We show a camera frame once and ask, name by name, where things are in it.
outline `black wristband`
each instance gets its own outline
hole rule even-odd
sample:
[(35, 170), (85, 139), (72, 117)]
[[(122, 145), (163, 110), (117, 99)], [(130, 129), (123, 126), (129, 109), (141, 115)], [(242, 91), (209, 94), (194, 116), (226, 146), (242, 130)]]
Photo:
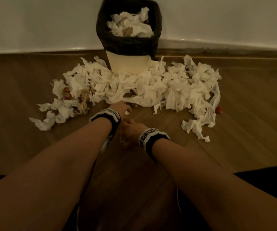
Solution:
[(95, 114), (94, 116), (92, 116), (89, 119), (89, 122), (92, 122), (92, 121), (96, 120), (97, 118), (107, 118), (108, 120), (111, 121), (112, 130), (111, 130), (109, 136), (111, 136), (110, 138), (112, 138), (114, 136), (114, 134), (116, 133), (116, 130), (117, 130), (119, 124), (121, 123), (121, 118), (120, 118), (119, 113), (110, 108), (103, 109), (100, 112), (98, 112), (97, 114)]
[(159, 139), (170, 140), (170, 137), (165, 132), (159, 131), (158, 129), (149, 128), (144, 130), (138, 138), (138, 144), (147, 152), (155, 164), (157, 164), (157, 160), (152, 154), (152, 146)]

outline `person's right arm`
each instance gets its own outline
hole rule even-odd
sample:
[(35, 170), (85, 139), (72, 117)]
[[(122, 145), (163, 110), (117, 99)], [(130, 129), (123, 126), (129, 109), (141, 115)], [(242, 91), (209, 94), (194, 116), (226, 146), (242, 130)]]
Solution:
[[(125, 146), (147, 129), (132, 120), (122, 126)], [(277, 230), (277, 198), (172, 141), (157, 140), (152, 153), (212, 230)]]

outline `person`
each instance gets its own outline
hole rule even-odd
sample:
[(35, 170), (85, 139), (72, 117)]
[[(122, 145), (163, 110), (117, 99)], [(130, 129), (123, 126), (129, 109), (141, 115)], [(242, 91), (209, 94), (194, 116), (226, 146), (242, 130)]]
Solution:
[[(110, 109), (120, 115), (125, 147), (139, 144), (148, 127), (125, 120), (131, 108), (124, 102)], [(114, 126), (99, 116), (2, 178), (0, 230), (62, 230)], [(277, 230), (277, 198), (168, 139), (144, 147), (212, 230)]]

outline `wooden floor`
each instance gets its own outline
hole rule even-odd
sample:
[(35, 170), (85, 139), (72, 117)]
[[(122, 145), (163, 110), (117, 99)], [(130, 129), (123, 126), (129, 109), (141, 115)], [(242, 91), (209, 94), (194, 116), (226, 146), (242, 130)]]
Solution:
[[(43, 119), (36, 104), (52, 102), (49, 81), (63, 78), (80, 57), (88, 61), (103, 51), (0, 55), (0, 174), (31, 159), (50, 144), (88, 123), (107, 107), (100, 103), (86, 116), (41, 132), (28, 117)], [(182, 62), (176, 53), (166, 62)], [(277, 165), (277, 58), (241, 58), (232, 55), (193, 55), (194, 62), (220, 70), (221, 115), (214, 128), (203, 127), (210, 142), (198, 140), (180, 128), (192, 118), (183, 110), (135, 108), (137, 122), (166, 131), (189, 151), (206, 154), (223, 168), (245, 171)], [(155, 166), (138, 147), (125, 150), (115, 138), (98, 157), (79, 214), (81, 230), (182, 230), (176, 187), (164, 169)]]

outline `person's left arm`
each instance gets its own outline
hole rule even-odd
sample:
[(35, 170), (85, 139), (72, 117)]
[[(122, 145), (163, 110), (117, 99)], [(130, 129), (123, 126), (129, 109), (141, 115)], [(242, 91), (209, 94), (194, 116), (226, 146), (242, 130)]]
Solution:
[[(131, 108), (110, 106), (121, 119)], [(62, 230), (112, 129), (97, 118), (0, 180), (0, 230)]]

